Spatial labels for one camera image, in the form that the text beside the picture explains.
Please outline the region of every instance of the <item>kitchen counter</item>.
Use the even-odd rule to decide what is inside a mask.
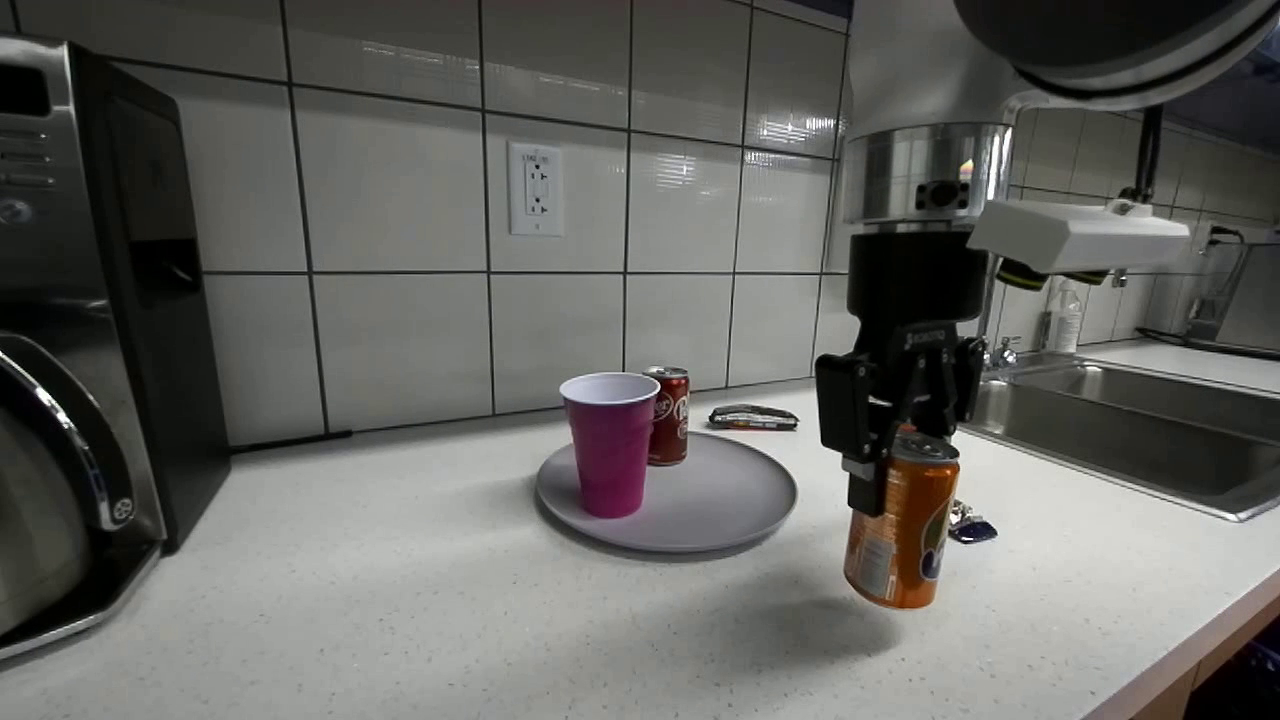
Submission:
[[[1232,356],[1190,367],[1240,381]],[[803,424],[740,438],[800,483],[740,557],[626,561],[548,530],[556,412],[242,456],[117,625],[0,672],[0,716],[1083,716],[1280,569],[1280,512],[1226,525],[962,431],[962,497],[1002,542],[951,545],[940,599],[885,611],[840,578],[812,394],[706,396],[692,419],[711,401]]]

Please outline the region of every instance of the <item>gray plate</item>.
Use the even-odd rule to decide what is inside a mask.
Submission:
[[[536,503],[572,536],[644,557],[725,557],[771,536],[796,508],[796,479],[771,456],[720,438],[688,438],[688,459],[649,467],[644,503],[601,519],[577,502],[572,445],[536,474]]]

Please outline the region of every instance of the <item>stainless steel sink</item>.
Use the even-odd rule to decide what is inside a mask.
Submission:
[[[1280,401],[1049,356],[990,374],[968,431],[1252,519],[1280,503]]]

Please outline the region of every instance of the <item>pink cup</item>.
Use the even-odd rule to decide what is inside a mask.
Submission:
[[[641,374],[588,374],[560,386],[588,516],[632,516],[644,503],[655,394],[659,386]]]

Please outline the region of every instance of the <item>electrical outlet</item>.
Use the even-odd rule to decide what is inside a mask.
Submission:
[[[513,236],[564,234],[564,153],[554,143],[513,143]]]

